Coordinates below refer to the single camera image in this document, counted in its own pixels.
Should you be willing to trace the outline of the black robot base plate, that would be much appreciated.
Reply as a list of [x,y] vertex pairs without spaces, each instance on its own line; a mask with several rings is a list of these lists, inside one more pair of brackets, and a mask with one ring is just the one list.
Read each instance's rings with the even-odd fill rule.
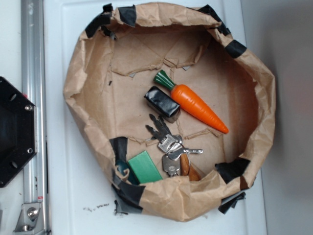
[[0,187],[6,187],[36,154],[36,106],[0,78]]

